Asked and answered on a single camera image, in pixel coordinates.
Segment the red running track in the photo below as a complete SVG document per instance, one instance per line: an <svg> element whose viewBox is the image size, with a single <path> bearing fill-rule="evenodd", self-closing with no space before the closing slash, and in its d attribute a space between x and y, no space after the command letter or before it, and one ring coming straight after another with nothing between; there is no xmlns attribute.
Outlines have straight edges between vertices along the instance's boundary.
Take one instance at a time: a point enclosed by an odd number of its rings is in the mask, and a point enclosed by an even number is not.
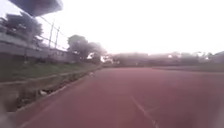
<svg viewBox="0 0 224 128"><path fill-rule="evenodd" d="M24 110L38 111L20 128L224 127L223 74L103 69L63 91Z"/></svg>

